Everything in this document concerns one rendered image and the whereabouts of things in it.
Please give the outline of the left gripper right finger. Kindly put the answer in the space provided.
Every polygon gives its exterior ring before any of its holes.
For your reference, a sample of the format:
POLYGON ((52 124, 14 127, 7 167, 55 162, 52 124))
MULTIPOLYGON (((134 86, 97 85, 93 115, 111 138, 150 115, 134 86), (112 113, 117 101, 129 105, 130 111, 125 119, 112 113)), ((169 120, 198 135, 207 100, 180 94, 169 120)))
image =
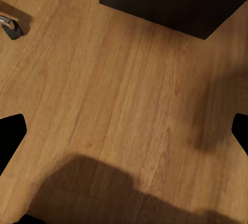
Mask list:
POLYGON ((248 155, 248 116, 236 114, 231 131, 248 155))

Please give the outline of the swivel chair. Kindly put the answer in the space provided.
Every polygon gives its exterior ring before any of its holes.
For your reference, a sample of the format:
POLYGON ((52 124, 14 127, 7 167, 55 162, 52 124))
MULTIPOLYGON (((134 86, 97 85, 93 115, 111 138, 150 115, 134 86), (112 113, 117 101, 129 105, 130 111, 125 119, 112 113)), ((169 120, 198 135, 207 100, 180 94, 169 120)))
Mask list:
POLYGON ((0 15, 0 24, 12 40, 24 33, 18 22, 11 18, 0 15))

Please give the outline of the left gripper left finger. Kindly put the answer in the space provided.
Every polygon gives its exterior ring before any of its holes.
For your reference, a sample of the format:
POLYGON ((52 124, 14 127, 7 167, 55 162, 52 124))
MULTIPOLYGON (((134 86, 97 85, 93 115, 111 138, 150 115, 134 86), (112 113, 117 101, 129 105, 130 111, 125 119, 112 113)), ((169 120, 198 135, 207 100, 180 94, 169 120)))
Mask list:
POLYGON ((22 114, 0 120, 0 175, 26 133, 26 123, 22 114))

